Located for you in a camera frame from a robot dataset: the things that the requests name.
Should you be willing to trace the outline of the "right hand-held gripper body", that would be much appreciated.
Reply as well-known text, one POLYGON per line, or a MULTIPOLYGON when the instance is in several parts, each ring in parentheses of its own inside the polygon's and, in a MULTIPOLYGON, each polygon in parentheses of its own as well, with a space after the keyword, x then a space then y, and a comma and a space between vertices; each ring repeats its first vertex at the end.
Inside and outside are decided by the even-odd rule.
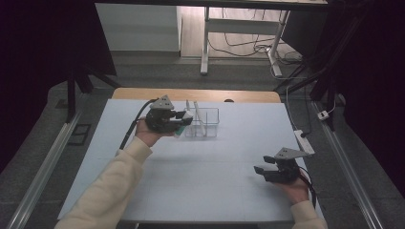
POLYGON ((277 171, 265 171, 265 181, 275 183, 291 183, 300 176, 296 158, 308 156, 307 153, 290 148, 282 148, 275 156, 277 171))

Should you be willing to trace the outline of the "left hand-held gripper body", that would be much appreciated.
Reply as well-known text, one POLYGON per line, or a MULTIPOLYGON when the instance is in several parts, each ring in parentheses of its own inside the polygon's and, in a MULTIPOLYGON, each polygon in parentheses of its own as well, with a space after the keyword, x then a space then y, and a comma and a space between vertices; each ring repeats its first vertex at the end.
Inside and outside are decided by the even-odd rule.
POLYGON ((146 115, 148 128, 157 133, 173 133, 179 129, 179 125, 174 123, 176 112, 174 105, 168 95, 158 98, 150 105, 150 111, 146 115))

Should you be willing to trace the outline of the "clear plastic organizer box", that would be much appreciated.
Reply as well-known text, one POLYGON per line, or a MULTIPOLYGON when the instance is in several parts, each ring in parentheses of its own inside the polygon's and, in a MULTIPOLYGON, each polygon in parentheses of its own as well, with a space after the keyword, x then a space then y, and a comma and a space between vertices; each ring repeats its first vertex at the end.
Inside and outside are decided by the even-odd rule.
POLYGON ((206 129, 206 136, 202 135, 202 129, 200 127, 195 108, 191 108, 191 112, 194 114, 194 117, 191 125, 187 126, 184 130, 184 135, 186 137, 217 136, 217 128, 220 124, 220 110, 218 108, 200 108, 202 122, 206 129))

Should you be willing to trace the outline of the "person's left hand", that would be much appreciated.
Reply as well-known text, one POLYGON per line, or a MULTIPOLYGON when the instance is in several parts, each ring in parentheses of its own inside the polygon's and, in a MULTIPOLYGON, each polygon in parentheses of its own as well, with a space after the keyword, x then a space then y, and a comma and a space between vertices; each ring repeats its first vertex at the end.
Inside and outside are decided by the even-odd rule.
POLYGON ((153 147, 164 136, 173 136, 173 133, 156 133, 151 131, 144 118, 137 122, 135 136, 142 140, 148 147, 153 147))

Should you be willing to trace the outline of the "person's right hand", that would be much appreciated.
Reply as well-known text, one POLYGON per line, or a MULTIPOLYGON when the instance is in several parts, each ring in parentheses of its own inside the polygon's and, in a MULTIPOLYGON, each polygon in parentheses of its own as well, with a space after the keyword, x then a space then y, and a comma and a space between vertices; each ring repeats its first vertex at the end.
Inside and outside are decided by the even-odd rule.
POLYGON ((292 204, 309 200, 308 185, 301 178, 297 178, 289 184, 276 183, 276 186, 287 195, 292 204))

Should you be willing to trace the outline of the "white power strip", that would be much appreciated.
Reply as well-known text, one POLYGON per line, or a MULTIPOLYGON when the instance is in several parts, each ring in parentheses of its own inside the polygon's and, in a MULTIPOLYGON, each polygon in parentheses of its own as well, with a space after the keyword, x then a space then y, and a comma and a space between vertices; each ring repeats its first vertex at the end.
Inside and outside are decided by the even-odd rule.
POLYGON ((308 155, 314 155, 315 152, 311 144, 309 143, 307 137, 305 136, 305 133, 302 130, 296 130, 294 131, 294 134, 301 150, 307 153, 308 155))

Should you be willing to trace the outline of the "white table mat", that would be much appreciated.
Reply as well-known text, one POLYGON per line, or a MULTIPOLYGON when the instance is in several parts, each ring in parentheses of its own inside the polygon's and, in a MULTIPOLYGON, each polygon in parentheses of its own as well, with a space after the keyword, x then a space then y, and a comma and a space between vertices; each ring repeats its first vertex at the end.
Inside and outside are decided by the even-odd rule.
MULTIPOLYGON (((60 218, 116 156, 140 100, 107 102, 60 218)), ((216 137, 164 137, 142 165, 143 174, 120 220, 179 223, 288 222, 288 197, 257 175, 264 156, 298 144, 282 103, 208 102, 218 108, 216 137)))

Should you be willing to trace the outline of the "black stand legs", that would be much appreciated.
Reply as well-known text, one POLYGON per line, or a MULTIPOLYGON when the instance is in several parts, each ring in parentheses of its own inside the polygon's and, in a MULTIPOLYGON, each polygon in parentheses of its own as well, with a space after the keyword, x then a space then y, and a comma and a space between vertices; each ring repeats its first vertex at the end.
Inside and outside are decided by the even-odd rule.
POLYGON ((326 1, 325 7, 316 10, 288 13, 282 38, 303 55, 303 60, 274 91, 286 96, 311 84, 309 98, 319 101, 325 97, 327 109, 332 111, 339 62, 373 0, 326 1))
POLYGON ((96 71, 94 68, 88 65, 79 65, 72 68, 71 73, 68 75, 67 79, 67 95, 68 95, 68 114, 67 123, 71 123, 76 114, 76 99, 75 99, 75 86, 84 93, 89 94, 93 91, 94 85, 91 82, 90 76, 93 75, 97 79, 106 83, 114 89, 120 88, 121 85, 118 84, 113 79, 110 79, 106 74, 96 71))

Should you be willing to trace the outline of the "white cabinet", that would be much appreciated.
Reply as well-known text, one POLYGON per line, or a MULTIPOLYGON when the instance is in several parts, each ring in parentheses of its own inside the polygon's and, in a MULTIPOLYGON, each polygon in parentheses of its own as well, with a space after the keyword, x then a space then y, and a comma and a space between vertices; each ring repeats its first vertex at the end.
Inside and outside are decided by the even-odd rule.
POLYGON ((96 4, 111 51, 179 52, 181 8, 125 4, 96 4))

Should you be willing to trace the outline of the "black curtain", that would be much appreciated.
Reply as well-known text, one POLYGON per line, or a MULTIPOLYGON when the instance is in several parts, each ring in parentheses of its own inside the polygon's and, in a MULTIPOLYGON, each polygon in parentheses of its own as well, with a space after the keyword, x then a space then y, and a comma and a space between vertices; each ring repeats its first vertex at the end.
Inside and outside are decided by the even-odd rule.
POLYGON ((374 0, 342 55, 344 116, 405 197, 405 0, 374 0))
POLYGON ((0 0, 0 173, 80 67, 116 73, 96 0, 0 0))

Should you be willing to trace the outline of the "aluminium floor rail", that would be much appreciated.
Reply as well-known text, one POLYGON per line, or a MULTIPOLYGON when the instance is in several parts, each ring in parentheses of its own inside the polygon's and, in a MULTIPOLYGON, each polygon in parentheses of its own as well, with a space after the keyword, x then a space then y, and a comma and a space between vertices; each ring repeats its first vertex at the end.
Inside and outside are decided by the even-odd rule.
POLYGON ((51 174, 53 173, 54 167, 60 159, 61 154, 63 153, 63 150, 81 116, 82 111, 77 111, 70 121, 62 126, 62 129, 53 142, 51 149, 47 153, 38 172, 33 178, 27 192, 20 201, 6 229, 24 229, 26 226, 32 211, 45 189, 51 174))
POLYGON ((355 172, 337 134, 330 129, 325 121, 320 121, 320 123, 369 228, 384 229, 383 223, 368 193, 360 182, 359 176, 355 172))

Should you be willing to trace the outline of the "white metal desk frame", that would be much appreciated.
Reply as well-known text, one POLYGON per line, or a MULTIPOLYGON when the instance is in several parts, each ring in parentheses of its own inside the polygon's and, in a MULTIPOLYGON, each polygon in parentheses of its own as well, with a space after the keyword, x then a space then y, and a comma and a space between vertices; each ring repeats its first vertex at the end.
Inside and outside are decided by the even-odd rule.
POLYGON ((208 36, 215 33, 238 33, 273 35, 274 40, 270 48, 265 49, 265 54, 270 62, 272 72, 275 76, 281 76, 282 72, 276 59, 276 51, 281 40, 282 33, 288 20, 289 11, 281 10, 278 21, 255 21, 242 19, 211 18, 210 8, 204 8, 204 27, 202 43, 201 75, 208 72, 208 36))

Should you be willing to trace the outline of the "black rectangular floor frame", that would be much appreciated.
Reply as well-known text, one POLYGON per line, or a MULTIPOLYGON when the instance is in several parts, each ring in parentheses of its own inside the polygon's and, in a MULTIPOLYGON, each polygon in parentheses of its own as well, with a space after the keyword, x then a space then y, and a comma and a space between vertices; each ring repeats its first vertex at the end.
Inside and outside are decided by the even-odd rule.
POLYGON ((89 136, 91 124, 77 124, 68 141, 72 146, 83 146, 89 136))

